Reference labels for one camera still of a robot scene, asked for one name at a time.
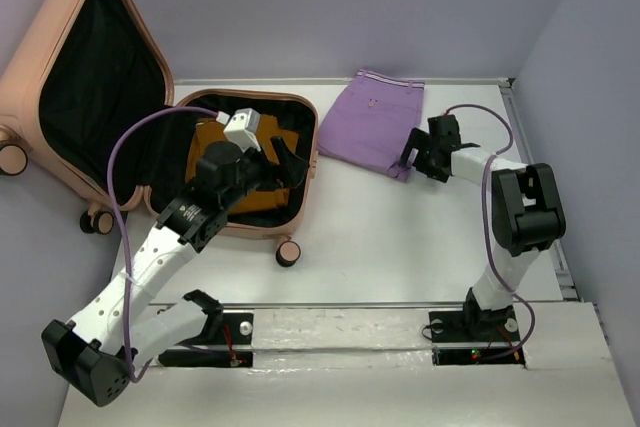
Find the purple shorts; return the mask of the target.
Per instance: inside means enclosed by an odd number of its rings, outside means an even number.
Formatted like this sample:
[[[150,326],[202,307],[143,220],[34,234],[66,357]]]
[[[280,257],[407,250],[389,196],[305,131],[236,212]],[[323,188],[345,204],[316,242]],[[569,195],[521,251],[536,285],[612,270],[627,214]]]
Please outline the purple shorts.
[[[421,123],[425,82],[359,70],[318,130],[320,154],[405,182],[400,157]]]

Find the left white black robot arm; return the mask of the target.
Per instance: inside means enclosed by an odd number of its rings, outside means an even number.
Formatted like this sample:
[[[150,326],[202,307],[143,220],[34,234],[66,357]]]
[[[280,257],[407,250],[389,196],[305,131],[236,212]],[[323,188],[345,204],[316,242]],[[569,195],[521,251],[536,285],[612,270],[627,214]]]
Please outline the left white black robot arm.
[[[156,317],[138,317],[164,285],[227,225],[228,213],[256,190],[295,189],[308,161],[280,137],[277,156],[259,148],[215,142],[198,160],[195,176],[158,216],[136,253],[97,297],[68,321],[51,321],[41,339],[52,369],[94,405],[112,403],[135,381],[135,372],[170,347],[215,339],[223,307],[201,290],[185,294]]]

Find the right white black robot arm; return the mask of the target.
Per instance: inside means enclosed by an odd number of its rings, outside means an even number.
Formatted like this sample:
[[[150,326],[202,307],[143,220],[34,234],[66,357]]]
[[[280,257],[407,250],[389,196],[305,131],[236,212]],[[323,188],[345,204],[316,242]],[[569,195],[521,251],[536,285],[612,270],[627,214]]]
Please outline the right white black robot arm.
[[[566,219],[553,169],[523,164],[463,142],[451,114],[411,130],[404,166],[447,182],[455,177],[480,188],[487,266],[458,311],[433,313],[426,326],[435,342],[486,342],[514,323],[514,301],[529,267],[564,236]]]

